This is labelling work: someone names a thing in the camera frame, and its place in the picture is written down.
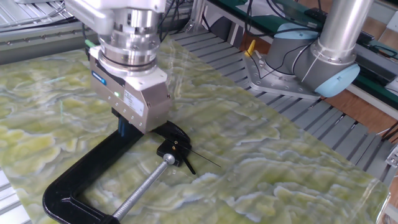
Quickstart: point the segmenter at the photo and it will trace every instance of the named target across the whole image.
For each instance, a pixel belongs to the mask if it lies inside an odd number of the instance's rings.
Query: metal cylinder
[[[121,221],[130,209],[137,203],[137,201],[144,195],[144,193],[149,189],[149,187],[157,180],[160,175],[166,170],[168,165],[172,165],[175,162],[175,158],[171,154],[165,154],[163,156],[164,161],[153,171],[148,179],[142,183],[126,201],[113,213],[113,217]]]
[[[322,54],[343,58],[352,53],[373,0],[334,0],[319,38]]]
[[[103,56],[120,65],[154,65],[160,45],[156,35],[158,14],[151,10],[115,9],[115,15],[112,34],[99,37]]]

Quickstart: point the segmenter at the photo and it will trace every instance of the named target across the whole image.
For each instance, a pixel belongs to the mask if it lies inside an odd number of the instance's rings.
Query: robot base
[[[256,62],[260,61],[256,54],[253,54],[252,57]],[[249,72],[250,87],[255,90],[308,100],[317,100],[320,97],[318,93],[310,91],[301,85],[300,80],[294,75],[284,75],[273,71],[266,63],[257,63],[260,70],[260,74],[258,74],[256,64],[250,57],[243,54],[243,60]]]

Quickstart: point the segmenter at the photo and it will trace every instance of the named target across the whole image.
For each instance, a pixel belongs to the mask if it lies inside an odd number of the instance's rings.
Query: screw
[[[150,174],[150,176],[141,184],[123,204],[112,214],[117,220],[121,221],[137,201],[144,195],[149,187],[163,174],[169,165],[173,165],[175,158],[171,154],[163,156],[163,162]]]

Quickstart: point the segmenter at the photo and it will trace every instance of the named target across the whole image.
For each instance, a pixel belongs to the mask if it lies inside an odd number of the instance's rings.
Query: marble surface
[[[197,175],[170,167],[122,223],[375,223],[388,189],[166,39],[170,120],[192,139]],[[0,67],[0,166],[32,219],[46,187],[117,128],[90,90],[83,51]],[[162,162],[148,134],[81,196],[112,214]]]

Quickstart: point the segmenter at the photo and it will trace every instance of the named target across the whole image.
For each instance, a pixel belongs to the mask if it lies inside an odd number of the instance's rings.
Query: collaborative robot arm
[[[281,32],[274,36],[260,61],[260,77],[251,78],[257,90],[301,98],[332,97],[358,76],[354,50],[373,0],[334,0],[319,34],[311,30]],[[283,24],[279,31],[303,28]]]
[[[159,14],[166,0],[65,0],[98,33],[90,49],[91,87],[142,133],[167,121],[167,74],[157,67]]]

